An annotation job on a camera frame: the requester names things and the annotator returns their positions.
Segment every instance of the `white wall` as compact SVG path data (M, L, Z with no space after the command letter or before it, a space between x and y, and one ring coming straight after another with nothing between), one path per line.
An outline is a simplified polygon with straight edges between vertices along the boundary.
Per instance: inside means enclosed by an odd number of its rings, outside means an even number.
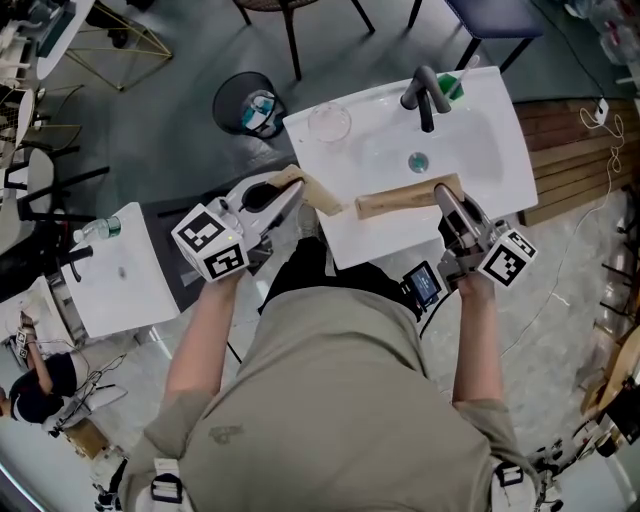
M20 375L11 355L0 348L0 386L8 393ZM0 461L50 512L95 511L89 463L64 436L54 439L39 426L0 418Z

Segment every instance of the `small screen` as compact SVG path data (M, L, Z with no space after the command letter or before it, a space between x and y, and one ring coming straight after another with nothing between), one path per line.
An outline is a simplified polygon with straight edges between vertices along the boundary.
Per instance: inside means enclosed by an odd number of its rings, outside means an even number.
M440 287L434 282L433 278L425 267L420 267L416 272L409 276L413 289L420 296L420 302L426 303L431 297L440 291Z

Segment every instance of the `buckle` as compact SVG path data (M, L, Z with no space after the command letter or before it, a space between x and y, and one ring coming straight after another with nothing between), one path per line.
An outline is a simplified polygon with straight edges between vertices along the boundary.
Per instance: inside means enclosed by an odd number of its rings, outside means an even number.
M503 488L524 482L524 471L522 471L522 468L510 462L503 462L498 465L494 473L498 476L500 487Z
M175 485L175 491L172 491L166 488L158 489L158 485L156 484L156 482L160 484ZM172 496L162 496L162 495L156 494L155 492L156 490L158 490L161 493L175 492L175 498ZM151 491L151 499L153 501L161 501L163 503L175 503L178 505L182 503L182 491L183 491L182 481L177 476L172 475L171 473L163 473L162 475L155 477L151 482L150 491Z

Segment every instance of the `trash can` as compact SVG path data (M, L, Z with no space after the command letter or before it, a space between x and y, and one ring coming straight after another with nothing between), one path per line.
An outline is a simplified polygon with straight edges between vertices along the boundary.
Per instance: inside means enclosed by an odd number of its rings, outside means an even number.
M225 132L259 139L282 131L287 109L269 79L253 71L229 78L213 99L213 119Z

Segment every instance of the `drain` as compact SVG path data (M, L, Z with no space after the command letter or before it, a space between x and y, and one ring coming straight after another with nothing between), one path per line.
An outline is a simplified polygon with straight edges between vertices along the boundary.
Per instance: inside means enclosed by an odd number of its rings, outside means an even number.
M427 172L429 168L429 159L424 153L416 151L409 157L409 169L417 174Z

